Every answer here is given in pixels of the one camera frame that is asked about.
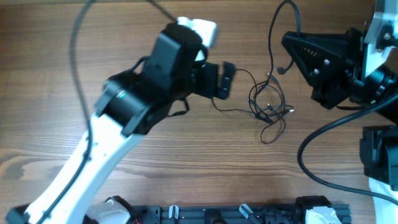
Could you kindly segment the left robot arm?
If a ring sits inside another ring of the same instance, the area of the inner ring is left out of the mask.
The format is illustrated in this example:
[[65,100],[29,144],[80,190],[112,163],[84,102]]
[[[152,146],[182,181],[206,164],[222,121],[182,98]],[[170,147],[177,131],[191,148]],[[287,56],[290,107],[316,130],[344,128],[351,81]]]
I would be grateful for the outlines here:
[[172,104],[192,93],[227,99],[236,67],[207,62],[216,42],[214,22],[179,17],[167,24],[152,53],[137,66],[109,77],[95,104],[87,133],[46,191],[28,205],[10,209],[8,223],[137,223],[125,200],[92,199],[119,161],[153,126],[168,118]]

